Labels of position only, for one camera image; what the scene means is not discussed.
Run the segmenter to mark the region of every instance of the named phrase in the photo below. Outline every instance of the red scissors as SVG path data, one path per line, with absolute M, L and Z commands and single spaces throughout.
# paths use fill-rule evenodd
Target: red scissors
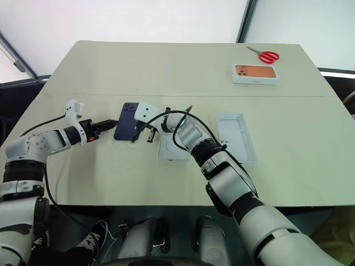
M 273 62 L 275 62 L 276 60 L 278 60 L 280 58 L 279 54 L 277 54 L 275 52 L 271 52 L 271 51 L 263 51 L 262 52 L 262 51 L 254 49 L 250 46 L 247 46 L 246 48 L 257 53 L 259 59 L 266 64 L 272 64 Z

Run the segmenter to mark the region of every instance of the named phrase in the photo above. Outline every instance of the shoe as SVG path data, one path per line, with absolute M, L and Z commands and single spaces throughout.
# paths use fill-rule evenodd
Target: shoe
M 101 250 L 101 248 L 106 242 L 108 230 L 109 230 L 108 222 L 104 220 L 99 220 L 91 230 L 92 234 L 94 235 L 97 241 L 93 239 L 93 236 L 91 234 L 88 234 L 84 238 L 84 240 L 77 245 L 77 247 L 90 249 L 94 253 L 94 257 L 96 257 L 96 255 L 98 254 L 98 252 Z
M 32 249 L 36 247 L 49 247 L 49 230 L 43 231 L 36 237 L 36 239 L 33 241 Z

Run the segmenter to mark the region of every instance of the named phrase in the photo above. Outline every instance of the table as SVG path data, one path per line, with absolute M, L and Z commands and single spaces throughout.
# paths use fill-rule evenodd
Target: table
M 79 42 L 31 103 L 7 141 L 15 139 L 34 124 L 62 114 L 65 103 L 71 98 L 85 104 L 82 119 L 90 118 L 94 122 L 117 119 L 125 102 L 146 101 L 156 106 L 176 109 L 193 105 L 192 113 L 204 120 L 214 132 L 217 132 L 216 113 L 242 112 L 245 114 L 258 158 L 258 163 L 246 165 L 246 169 L 263 201 L 278 207 L 355 204 L 355 198 L 352 197 L 355 185 L 352 167 L 355 123 L 350 114 L 300 46 L 254 46 L 276 50 L 285 60 L 293 57 L 297 68 L 308 69 L 310 72 L 305 74 L 308 75 L 307 80 L 295 79 L 291 73 L 295 66 L 290 67 L 289 73 L 289 65 L 284 66 L 283 61 L 280 61 L 277 70 L 282 69 L 284 74 L 280 73 L 282 83 L 278 86 L 227 85 L 227 76 L 224 83 L 219 80 L 222 76 L 219 76 L 219 79 L 215 78 L 215 82 L 221 82 L 222 85 L 217 90 L 207 88 L 204 92 L 203 87 L 208 82 L 201 79 L 202 73 L 209 73 L 206 79 L 210 82 L 214 79 L 210 77 L 212 67 L 207 66 L 205 71 L 195 72 L 198 80 L 193 79 L 193 75 L 189 76 L 194 86 L 187 90 L 183 86 L 185 79 L 182 75 L 176 78 L 176 82 L 173 82 L 171 73 L 160 79 L 159 71 L 164 69 L 162 58 L 158 60 L 155 70 L 151 67 L 146 72 L 135 73 L 136 80 L 133 80 L 134 74 L 131 73 L 133 69 L 123 68 L 122 62 L 127 65 L 131 60 L 138 61 L 130 53 L 133 50 L 141 51 L 139 57 L 145 55 L 139 58 L 142 65 L 152 62 L 155 56 L 152 51 L 158 50 L 165 55 L 172 54 L 173 58 L 179 58 L 179 53 L 181 56 L 187 53 L 190 55 L 190 62 L 194 62 L 192 58 L 195 55 L 191 51 L 214 50 L 209 56 L 214 62 L 219 62 L 222 59 L 217 56 L 217 51 L 220 50 L 225 59 L 221 67 L 223 68 L 230 62 L 230 59 L 227 62 L 227 53 L 231 56 L 234 53 L 243 55 L 245 45 Z M 112 70 L 112 62 L 103 65 L 106 53 L 106 58 L 109 55 L 118 57 L 113 55 L 115 47 L 121 57 L 121 63 L 117 63 L 117 71 Z M 254 54 L 248 57 L 250 64 L 257 63 Z M 185 67 L 191 67 L 191 71 L 197 70 L 196 65 L 185 64 Z M 182 67 L 176 69 L 186 75 L 189 73 Z M 129 79 L 134 86 L 146 86 L 130 90 Z M 65 126 L 65 121 L 57 121 L 40 130 Z M 113 133 L 114 130 L 105 132 L 98 141 L 84 146 L 76 145 L 49 157 L 50 187 L 58 203 L 182 206 L 212 204 L 205 192 L 206 180 L 193 159 L 188 162 L 160 161 L 157 137 L 154 143 L 149 144 L 146 142 L 148 132 L 144 132 L 140 140 L 132 144 L 115 141 Z M 4 165 L 6 158 L 3 147 L 0 152 L 0 162 Z

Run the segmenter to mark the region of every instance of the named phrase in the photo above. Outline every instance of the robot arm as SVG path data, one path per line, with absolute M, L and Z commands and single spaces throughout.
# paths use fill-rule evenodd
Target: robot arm
M 153 126 L 175 131 L 184 114 L 169 114 Z M 207 129 L 187 116 L 176 136 L 201 167 L 206 191 L 217 210 L 233 216 L 257 265 L 342 265 L 323 252 L 276 208 L 260 201 L 242 166 Z
M 66 112 L 69 127 L 27 134 L 6 146 L 8 159 L 0 185 L 1 266 L 26 264 L 34 236 L 47 219 L 49 201 L 43 198 L 47 157 L 77 143 L 94 141 L 101 132 L 117 124 L 115 120 L 97 124 L 91 120 L 79 122 L 81 112 L 82 105 L 71 100 Z

